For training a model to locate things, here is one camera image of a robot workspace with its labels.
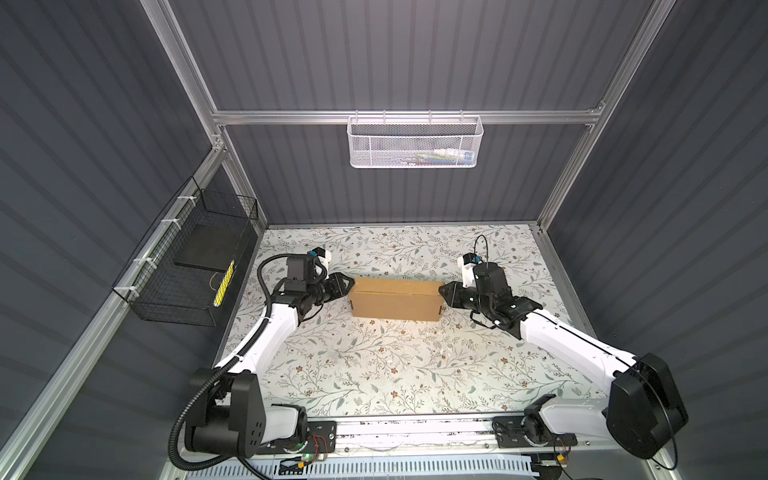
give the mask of box lid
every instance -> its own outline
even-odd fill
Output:
[[[442,286],[442,282],[395,280],[390,278],[355,278],[355,286],[352,288],[352,292],[440,296],[440,292],[437,290],[440,286]]]

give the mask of robotic arm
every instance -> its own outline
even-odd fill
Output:
[[[688,421],[667,364],[648,353],[632,353],[602,343],[569,326],[542,305],[514,296],[504,270],[474,253],[457,260],[462,282],[439,288],[447,304],[471,310],[480,326],[502,329],[564,360],[608,394],[606,399],[541,397],[525,409],[526,438],[546,444],[574,433],[613,438],[639,458],[651,458]],[[491,326],[474,318],[481,313]]]
[[[213,369],[198,369],[190,381],[192,400],[174,423],[168,439],[168,458],[174,466],[188,471],[202,470],[230,457],[241,461],[249,458],[264,443],[276,442],[292,448],[306,442],[308,426],[304,407],[265,407],[259,377],[314,306],[322,308],[324,303],[346,296],[354,286],[354,279],[342,273],[328,275],[330,257],[330,252],[316,248],[306,254],[275,255],[259,265],[257,276],[266,296],[264,310],[229,356]],[[267,263],[279,258],[286,258],[288,274],[270,294],[261,271]],[[219,401],[227,396],[229,405],[221,404]],[[187,450],[219,456],[204,462],[181,458],[178,439],[184,424]]]

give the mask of black wire basket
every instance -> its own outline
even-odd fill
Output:
[[[175,219],[161,222],[168,225],[157,245],[143,259],[133,255],[123,269],[141,264],[133,282],[116,283],[114,292],[143,320],[199,326],[228,321],[258,240],[256,199],[198,189]],[[195,264],[204,257],[201,248],[221,239],[213,248],[219,260],[226,258],[219,262],[223,268]],[[192,243],[198,248],[190,252]]]

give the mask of wire basket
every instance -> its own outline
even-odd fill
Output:
[[[483,128],[480,117],[464,115],[356,115],[346,133],[354,168],[472,168]]]
[[[141,264],[132,283],[115,284],[113,290],[143,320],[200,326],[226,322],[233,301],[224,305],[222,301],[239,293],[239,284],[244,280],[257,243],[256,199],[197,190],[174,219],[161,222],[167,226],[157,245],[145,257],[133,259],[124,268],[125,272],[132,263]],[[185,242],[198,225],[237,238],[237,246],[231,252],[231,271],[220,273],[177,264]]]

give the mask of striped gray panel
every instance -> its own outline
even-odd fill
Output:
[[[369,170],[344,127],[227,129],[270,223],[535,220],[584,130],[491,125],[477,167]]]
[[[171,2],[222,110],[592,108],[648,0]]]
[[[2,444],[210,144],[138,2],[3,1],[0,31]],[[139,357],[130,355],[112,362],[130,368]],[[113,418],[91,412],[65,423],[120,435],[106,426]],[[82,454],[104,440],[69,441]],[[52,464],[66,471],[82,459]]]
[[[678,2],[551,227],[598,335],[670,364],[686,478],[768,456],[767,19]]]

